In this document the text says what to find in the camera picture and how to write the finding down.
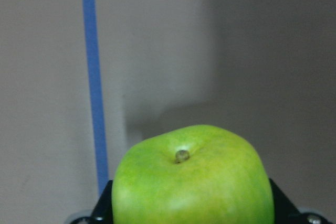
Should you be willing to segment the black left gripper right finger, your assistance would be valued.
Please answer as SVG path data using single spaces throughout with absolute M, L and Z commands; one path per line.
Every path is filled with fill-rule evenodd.
M 300 223 L 300 212 L 277 184 L 269 179 L 274 201 L 275 223 Z

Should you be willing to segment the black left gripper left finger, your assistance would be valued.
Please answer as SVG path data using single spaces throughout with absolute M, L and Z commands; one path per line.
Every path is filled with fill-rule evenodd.
M 112 191 L 113 180 L 107 182 L 97 204 L 95 205 L 89 223 L 93 224 L 113 224 L 112 214 Z

